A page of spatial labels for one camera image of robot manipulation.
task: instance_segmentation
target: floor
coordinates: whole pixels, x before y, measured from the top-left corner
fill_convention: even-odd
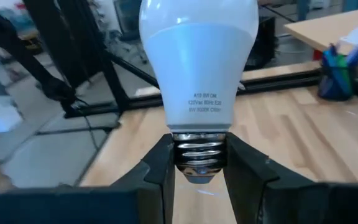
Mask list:
[[[308,19],[337,14],[341,11],[341,2],[332,0],[331,7],[311,11]],[[287,5],[275,8],[276,11],[296,19],[296,6]],[[272,14],[263,10],[263,14]],[[285,34],[283,25],[288,23],[277,18],[276,34]],[[269,67],[309,61],[312,49],[292,37],[279,38],[277,58]],[[47,55],[39,59],[49,60]],[[150,65],[141,65],[140,61],[132,63],[152,74]],[[115,66],[122,85],[129,96],[134,96],[138,88],[148,84],[135,77],[125,69]],[[61,77],[55,67],[48,70],[56,77]],[[102,74],[92,79],[92,84],[84,84],[79,92],[80,98],[88,103],[111,101],[114,98]],[[96,154],[89,132],[51,134],[33,136],[37,131],[56,131],[72,128],[87,128],[84,118],[63,119],[60,105],[36,89],[35,80],[27,77],[8,89],[9,94],[20,109],[24,122],[9,133],[0,134],[0,160],[4,172],[12,178],[18,187],[53,187],[58,184],[74,185]],[[113,125],[117,116],[104,114],[88,117],[92,126]],[[101,146],[107,138],[103,131],[94,131],[96,142]]]

